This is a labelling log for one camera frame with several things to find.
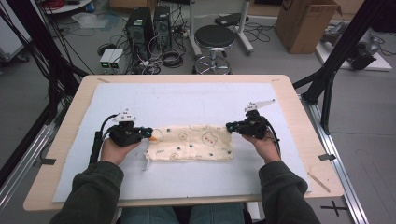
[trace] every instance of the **computer tower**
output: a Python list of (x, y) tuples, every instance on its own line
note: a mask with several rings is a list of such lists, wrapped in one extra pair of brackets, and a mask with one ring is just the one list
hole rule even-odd
[(134, 49), (142, 60), (148, 60), (154, 49), (154, 38), (151, 12), (148, 7), (134, 7), (125, 25), (125, 30), (130, 43), (134, 43)]
[(169, 6), (156, 6), (154, 11), (154, 31), (157, 49), (172, 47), (172, 32), (170, 21), (171, 9)]

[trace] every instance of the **gray floor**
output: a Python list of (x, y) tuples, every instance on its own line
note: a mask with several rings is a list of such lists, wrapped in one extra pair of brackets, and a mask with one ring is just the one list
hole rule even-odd
[[(65, 25), (70, 19), (60, 18), (64, 26), (77, 29), (66, 36), (74, 49), (95, 74), (101, 74), (97, 48), (120, 34), (124, 21), (118, 17), (102, 15), (110, 19), (110, 27), (104, 30), (79, 30), (76, 24)], [(213, 23), (215, 17), (198, 20), (197, 26)], [(273, 25), (275, 19), (251, 18), (262, 25)], [(252, 42), (255, 51), (247, 56), (240, 43), (227, 51), (234, 74), (284, 74), (292, 82), (316, 72), (321, 64), (315, 54), (290, 55), (280, 44), (274, 30), (266, 31), (270, 42)], [(384, 49), (396, 50), (394, 35), (380, 35), (386, 43)], [(178, 69), (164, 68), (161, 74), (190, 74), (193, 56), (190, 43)], [(85, 69), (82, 62), (72, 56), (74, 63)], [(396, 56), (384, 56), (396, 67)], [(12, 62), (0, 68), (0, 105), (2, 117), (0, 131), (2, 157), (0, 165), (22, 140), (30, 126), (44, 109), (48, 99), (48, 82), (40, 75), (34, 62)], [(302, 93), (306, 87), (297, 92)], [(396, 223), (396, 70), (390, 72), (351, 71), (340, 69), (334, 82), (330, 131), (352, 181), (364, 212), (370, 223)], [(23, 211), (23, 200), (34, 181), (37, 168), (32, 168), (23, 180), (7, 208), (0, 214), (0, 223), (46, 223), (53, 212), (29, 213)], [(345, 206), (342, 198), (310, 200), (323, 223), (349, 223), (347, 211), (321, 209), (321, 206)]]

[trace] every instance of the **cardboard box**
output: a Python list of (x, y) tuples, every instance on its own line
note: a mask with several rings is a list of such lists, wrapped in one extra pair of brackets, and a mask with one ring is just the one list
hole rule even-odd
[(110, 0), (110, 7), (112, 8), (134, 8), (134, 7), (149, 7), (151, 13), (157, 5), (157, 0)]
[(338, 7), (333, 0), (284, 0), (276, 34), (289, 53), (313, 53)]

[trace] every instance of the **haptic device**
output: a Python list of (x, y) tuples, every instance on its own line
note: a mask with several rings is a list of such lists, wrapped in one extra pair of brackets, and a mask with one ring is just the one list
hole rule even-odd
[(279, 139), (276, 137), (276, 132), (273, 126), (271, 125), (271, 123), (268, 121), (268, 119), (265, 118), (264, 116), (261, 116), (259, 111), (257, 110), (261, 107), (270, 105), (274, 101), (275, 100), (250, 103), (245, 108), (245, 112), (247, 112), (246, 113), (247, 118), (242, 121), (226, 123), (225, 126), (227, 128), (227, 131), (230, 133), (236, 132), (236, 133), (252, 136), (257, 139), (263, 139), (265, 137), (266, 131), (269, 131), (272, 133), (274, 137), (276, 150), (280, 156)]
[[(113, 121), (118, 122), (119, 124), (108, 128), (105, 134), (103, 134), (103, 129), (110, 119), (113, 119)], [(151, 137), (152, 128), (136, 128), (134, 127), (134, 121), (135, 117), (128, 109), (119, 113), (118, 115), (111, 115), (105, 119), (100, 131), (95, 132), (92, 153), (90, 156), (90, 164), (97, 162), (100, 148), (108, 133), (111, 140), (113, 140), (114, 143), (120, 147), (127, 147), (131, 144), (140, 142), (143, 138)]]

